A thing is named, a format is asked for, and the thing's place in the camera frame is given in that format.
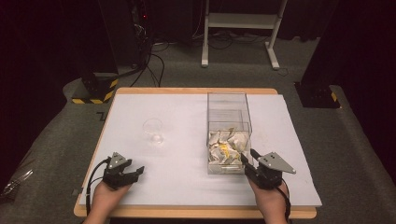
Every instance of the yellow and black tape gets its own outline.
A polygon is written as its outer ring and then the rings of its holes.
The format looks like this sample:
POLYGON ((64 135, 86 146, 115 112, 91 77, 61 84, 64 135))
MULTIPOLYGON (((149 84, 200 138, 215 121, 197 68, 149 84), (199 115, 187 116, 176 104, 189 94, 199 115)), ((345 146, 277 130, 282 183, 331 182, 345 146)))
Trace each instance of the yellow and black tape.
POLYGON ((97 98, 97 97, 94 98, 94 97, 90 97, 90 96, 87 96, 87 97, 73 97, 72 98, 72 102, 74 104, 77 104, 77 105, 84 105, 84 104, 96 104, 96 105, 99 105, 99 104, 105 104, 113 96, 113 93, 114 93, 114 90, 116 89, 116 85, 117 85, 118 81, 119 81, 118 79, 112 80, 109 83, 108 88, 103 90, 102 97, 100 97, 100 98, 97 98))

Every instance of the wooden table edge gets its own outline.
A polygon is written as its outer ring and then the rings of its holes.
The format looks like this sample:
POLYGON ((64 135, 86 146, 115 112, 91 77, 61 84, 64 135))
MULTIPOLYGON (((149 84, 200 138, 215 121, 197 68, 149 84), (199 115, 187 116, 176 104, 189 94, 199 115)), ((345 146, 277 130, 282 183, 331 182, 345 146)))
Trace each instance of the wooden table edge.
MULTIPOLYGON (((76 203, 77 217, 87 216, 85 205, 76 203)), ((309 219, 317 215, 314 206, 292 206, 290 219, 309 219)), ((111 217, 144 218, 241 218, 261 219, 257 206, 177 206, 177 205, 120 205, 111 217)))
POLYGON ((245 92, 247 94, 277 94, 270 88, 118 88, 116 94, 202 94, 208 92, 245 92))

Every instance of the glass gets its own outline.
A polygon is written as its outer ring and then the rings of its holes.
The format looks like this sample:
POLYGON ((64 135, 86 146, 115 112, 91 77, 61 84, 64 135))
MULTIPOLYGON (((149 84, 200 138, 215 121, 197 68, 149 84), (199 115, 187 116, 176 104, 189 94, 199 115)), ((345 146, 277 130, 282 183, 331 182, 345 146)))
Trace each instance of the glass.
POLYGON ((163 135, 161 128, 163 123, 160 119, 148 119, 143 124, 143 130, 145 133, 150 135, 149 141, 153 144, 160 144, 163 142, 163 135))

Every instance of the wrist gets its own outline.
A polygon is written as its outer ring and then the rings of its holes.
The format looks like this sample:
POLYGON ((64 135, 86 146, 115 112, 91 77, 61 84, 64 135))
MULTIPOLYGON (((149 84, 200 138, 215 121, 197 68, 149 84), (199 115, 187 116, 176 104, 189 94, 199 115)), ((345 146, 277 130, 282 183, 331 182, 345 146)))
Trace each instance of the wrist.
POLYGON ((104 213, 96 212, 91 210, 83 224, 104 224, 106 222, 107 215, 104 213))

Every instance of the crumpled paper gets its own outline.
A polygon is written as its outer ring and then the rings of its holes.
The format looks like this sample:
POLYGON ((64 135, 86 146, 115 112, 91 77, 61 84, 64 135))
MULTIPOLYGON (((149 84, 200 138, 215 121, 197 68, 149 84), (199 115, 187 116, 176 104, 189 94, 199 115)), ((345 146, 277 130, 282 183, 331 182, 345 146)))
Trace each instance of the crumpled paper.
POLYGON ((248 133, 230 129, 209 132, 209 164, 242 164, 241 153, 247 151, 248 133))

